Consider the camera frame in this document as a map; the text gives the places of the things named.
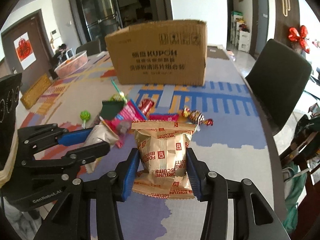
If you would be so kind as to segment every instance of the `black chair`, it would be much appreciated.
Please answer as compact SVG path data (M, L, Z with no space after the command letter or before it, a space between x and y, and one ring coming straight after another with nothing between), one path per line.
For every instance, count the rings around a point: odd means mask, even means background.
M81 45L76 49L76 54L84 50L87 51L88 57L94 54L99 54L101 52L100 40L89 41L86 44Z
M289 119L311 70L302 56L270 39L247 75L246 80L266 113L273 135Z

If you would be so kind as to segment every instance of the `glass sliding door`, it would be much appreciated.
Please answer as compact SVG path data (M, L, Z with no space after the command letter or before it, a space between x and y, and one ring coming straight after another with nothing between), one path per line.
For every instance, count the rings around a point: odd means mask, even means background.
M100 40L102 49L104 37L122 28L117 0L78 0L78 10L87 41Z

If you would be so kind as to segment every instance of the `woven yellow box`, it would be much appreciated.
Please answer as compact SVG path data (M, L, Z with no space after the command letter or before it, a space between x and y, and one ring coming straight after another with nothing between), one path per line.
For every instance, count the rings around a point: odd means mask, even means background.
M25 92L21 98L26 109L30 109L39 99L39 97L50 87L52 82L47 74L42 75L36 83Z

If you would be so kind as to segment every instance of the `black speaker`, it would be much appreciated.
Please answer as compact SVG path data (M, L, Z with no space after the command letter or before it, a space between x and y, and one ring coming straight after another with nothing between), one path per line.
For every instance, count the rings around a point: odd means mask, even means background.
M0 78L0 171L10 153L22 73Z

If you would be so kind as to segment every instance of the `colorful tablecloth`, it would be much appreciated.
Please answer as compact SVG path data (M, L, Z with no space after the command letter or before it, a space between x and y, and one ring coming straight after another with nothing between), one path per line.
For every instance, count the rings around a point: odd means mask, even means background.
M176 113L188 106L212 118L212 127L201 127L194 134L190 147L210 170L226 179L240 181L250 178L273 207L273 186L270 159L264 131L251 95L231 60L208 58L203 87L172 85L122 86L120 90L136 102L150 97L156 104L154 113ZM89 58L89 62L71 76L55 82L31 108L22 126L58 123L70 131L81 128L79 114L88 110L99 113L102 100L115 90L111 78L116 73L108 53ZM56 159L79 145L55 146L39 153L37 158ZM84 181L97 179L127 158L135 147L129 135L124 147L113 147L102 158L95 172L87 174L82 168L79 177ZM229 202L228 239L232 239L233 207ZM206 203L196 199L164 200L132 193L125 203L118 203L124 239L199 239ZM95 201L91 204L91 236L97 239Z

